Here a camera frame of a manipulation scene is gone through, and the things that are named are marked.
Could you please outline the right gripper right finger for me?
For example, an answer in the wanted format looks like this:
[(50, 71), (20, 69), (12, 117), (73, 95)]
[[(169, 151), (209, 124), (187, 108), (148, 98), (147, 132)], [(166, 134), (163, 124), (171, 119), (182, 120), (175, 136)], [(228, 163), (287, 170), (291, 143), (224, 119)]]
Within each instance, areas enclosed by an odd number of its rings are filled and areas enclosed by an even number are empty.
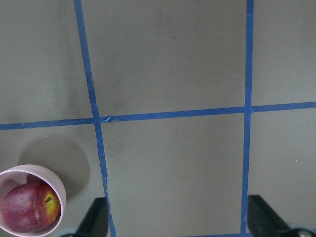
[(290, 227), (260, 195), (248, 196), (247, 226), (254, 237), (314, 237), (315, 232)]

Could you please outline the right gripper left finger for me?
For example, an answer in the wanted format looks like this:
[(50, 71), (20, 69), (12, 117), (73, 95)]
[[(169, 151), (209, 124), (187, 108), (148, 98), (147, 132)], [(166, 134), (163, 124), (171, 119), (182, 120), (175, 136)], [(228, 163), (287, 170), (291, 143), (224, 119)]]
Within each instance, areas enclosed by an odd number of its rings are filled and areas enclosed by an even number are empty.
[(108, 202), (106, 197), (97, 197), (74, 233), (59, 237), (106, 237), (109, 230)]

